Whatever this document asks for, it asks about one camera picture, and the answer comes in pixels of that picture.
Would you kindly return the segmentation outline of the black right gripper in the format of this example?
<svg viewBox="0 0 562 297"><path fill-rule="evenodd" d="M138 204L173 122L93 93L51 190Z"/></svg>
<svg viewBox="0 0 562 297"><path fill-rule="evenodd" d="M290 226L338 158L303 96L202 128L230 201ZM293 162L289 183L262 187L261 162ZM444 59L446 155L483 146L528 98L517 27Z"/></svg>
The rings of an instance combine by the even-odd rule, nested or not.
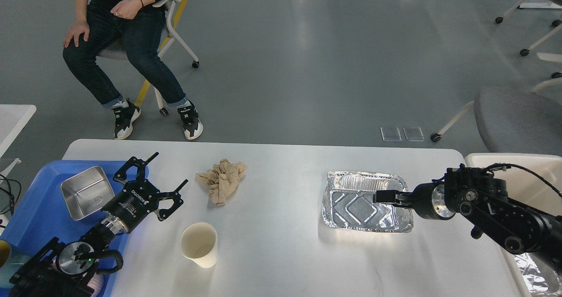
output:
<svg viewBox="0 0 562 297"><path fill-rule="evenodd" d="M411 193L399 190L377 190L373 194L373 203L414 209L421 218L429 220L447 221L456 215L445 204L444 183L423 183Z"/></svg>

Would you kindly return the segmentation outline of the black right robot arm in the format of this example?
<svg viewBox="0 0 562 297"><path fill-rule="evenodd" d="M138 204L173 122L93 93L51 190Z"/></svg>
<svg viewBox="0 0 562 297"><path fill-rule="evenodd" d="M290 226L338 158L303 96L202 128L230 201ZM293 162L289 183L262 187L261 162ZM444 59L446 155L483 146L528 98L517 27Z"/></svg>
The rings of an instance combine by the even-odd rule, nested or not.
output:
<svg viewBox="0 0 562 297"><path fill-rule="evenodd" d="M472 223L472 238L486 234L508 253L532 253L560 274L561 216L508 197L506 181L496 178L494 172L513 167L510 163L485 168L461 164L412 192L377 190L372 201L413 209L423 219L445 221L460 214Z"/></svg>

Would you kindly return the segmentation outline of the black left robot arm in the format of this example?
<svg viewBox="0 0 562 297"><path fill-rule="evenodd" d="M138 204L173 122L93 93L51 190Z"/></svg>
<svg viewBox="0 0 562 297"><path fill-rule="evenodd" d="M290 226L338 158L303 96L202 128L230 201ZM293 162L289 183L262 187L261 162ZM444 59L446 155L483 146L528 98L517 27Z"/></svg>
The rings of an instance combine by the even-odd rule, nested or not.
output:
<svg viewBox="0 0 562 297"><path fill-rule="evenodd" d="M86 171L67 179L62 187L77 187L76 205L100 211L102 218L78 240L64 243L54 237L8 277L10 297L91 297L96 289L90 285L96 276L120 271L122 254L111 249L116 237L132 233L150 214L159 221L169 218L184 201L180 191L161 192L146 176L147 160L131 157L114 174L122 185L118 193L102 194L102 179L88 177Z"/></svg>

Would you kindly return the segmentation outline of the person's other hand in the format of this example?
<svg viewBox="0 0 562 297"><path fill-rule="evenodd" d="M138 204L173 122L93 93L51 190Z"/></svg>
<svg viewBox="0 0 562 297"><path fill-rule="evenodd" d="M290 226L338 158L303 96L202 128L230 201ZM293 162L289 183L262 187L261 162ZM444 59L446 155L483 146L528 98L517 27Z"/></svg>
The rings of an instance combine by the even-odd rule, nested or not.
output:
<svg viewBox="0 0 562 297"><path fill-rule="evenodd" d="M64 41L63 47L68 48L71 45L74 47L79 47L81 42L87 42L90 37L90 26L84 20L74 21L74 23L68 29Z"/></svg>

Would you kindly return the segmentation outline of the person's hand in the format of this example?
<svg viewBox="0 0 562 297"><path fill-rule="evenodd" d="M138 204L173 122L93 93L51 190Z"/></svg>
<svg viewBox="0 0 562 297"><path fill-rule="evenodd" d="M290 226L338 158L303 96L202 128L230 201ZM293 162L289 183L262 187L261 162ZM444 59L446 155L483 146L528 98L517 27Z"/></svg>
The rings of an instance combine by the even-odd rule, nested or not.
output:
<svg viewBox="0 0 562 297"><path fill-rule="evenodd" d="M116 4L110 13L118 18L132 20L143 8L142 0L123 0Z"/></svg>

